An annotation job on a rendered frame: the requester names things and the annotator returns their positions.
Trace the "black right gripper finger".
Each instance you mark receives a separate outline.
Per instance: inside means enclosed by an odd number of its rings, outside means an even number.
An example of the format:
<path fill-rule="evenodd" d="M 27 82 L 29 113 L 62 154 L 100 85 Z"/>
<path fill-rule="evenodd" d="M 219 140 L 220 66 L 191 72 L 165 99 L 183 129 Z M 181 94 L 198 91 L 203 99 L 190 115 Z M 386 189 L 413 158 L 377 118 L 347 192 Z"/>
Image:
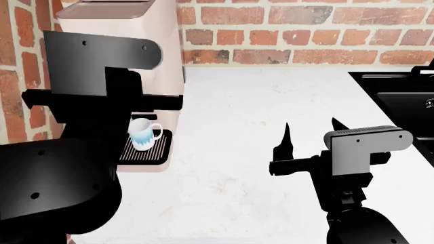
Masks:
<path fill-rule="evenodd" d="M 338 119 L 335 119 L 334 117 L 332 117 L 332 126 L 333 126 L 334 131 L 349 129 L 346 125 L 344 125 L 343 123 L 341 123 L 340 121 L 338 121 Z"/>
<path fill-rule="evenodd" d="M 282 141 L 273 149 L 273 161 L 293 160 L 293 149 L 290 127 L 288 123 L 286 123 Z"/>

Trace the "pink coffee machine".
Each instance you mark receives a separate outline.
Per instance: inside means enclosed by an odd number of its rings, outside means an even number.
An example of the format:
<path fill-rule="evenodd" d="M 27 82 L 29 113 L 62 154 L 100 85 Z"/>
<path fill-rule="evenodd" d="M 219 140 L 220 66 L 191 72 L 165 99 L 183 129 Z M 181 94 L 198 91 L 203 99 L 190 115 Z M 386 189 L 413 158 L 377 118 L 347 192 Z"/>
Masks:
<path fill-rule="evenodd" d="M 137 70 L 143 94 L 184 95 L 180 29 L 176 0 L 78 0 L 56 13 L 64 32 L 140 38 L 161 48 L 162 61 L 152 70 Z M 161 165 L 120 165 L 120 172 L 162 172 L 169 167 L 180 110 L 133 112 L 172 132 L 167 161 Z"/>

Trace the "white mug with blue pattern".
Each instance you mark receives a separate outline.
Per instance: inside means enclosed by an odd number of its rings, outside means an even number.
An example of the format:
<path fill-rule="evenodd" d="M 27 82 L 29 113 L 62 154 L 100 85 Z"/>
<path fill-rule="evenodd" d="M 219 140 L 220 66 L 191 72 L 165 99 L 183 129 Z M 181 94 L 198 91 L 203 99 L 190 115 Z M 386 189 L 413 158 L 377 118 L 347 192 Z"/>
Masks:
<path fill-rule="evenodd" d="M 159 135 L 154 136 L 153 128 L 158 127 Z M 163 127 L 160 123 L 152 123 L 149 119 L 132 119 L 128 127 L 128 134 L 135 150 L 144 152 L 151 149 L 155 142 L 163 135 Z"/>

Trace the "black countertop appliance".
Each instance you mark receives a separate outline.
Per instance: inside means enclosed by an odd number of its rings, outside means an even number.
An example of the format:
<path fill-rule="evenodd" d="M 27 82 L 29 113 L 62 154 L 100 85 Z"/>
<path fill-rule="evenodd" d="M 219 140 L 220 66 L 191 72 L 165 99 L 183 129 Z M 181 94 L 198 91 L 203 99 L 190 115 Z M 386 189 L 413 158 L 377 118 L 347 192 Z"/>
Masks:
<path fill-rule="evenodd" d="M 434 167 L 434 59 L 409 72 L 349 74 L 397 127 L 414 136 L 414 147 Z"/>

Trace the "black ribbed drip tray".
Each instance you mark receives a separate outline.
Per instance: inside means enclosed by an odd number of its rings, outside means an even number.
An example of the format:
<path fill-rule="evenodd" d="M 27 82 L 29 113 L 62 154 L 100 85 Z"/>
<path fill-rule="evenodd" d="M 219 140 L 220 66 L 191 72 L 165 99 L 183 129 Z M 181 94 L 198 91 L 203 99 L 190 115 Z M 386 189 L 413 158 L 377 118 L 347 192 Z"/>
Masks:
<path fill-rule="evenodd" d="M 120 165 L 161 165 L 164 164 L 170 154 L 172 144 L 172 132 L 164 129 L 162 137 L 156 140 L 154 146 L 146 151 L 136 150 L 130 137 L 127 136 L 123 152 L 119 158 Z"/>

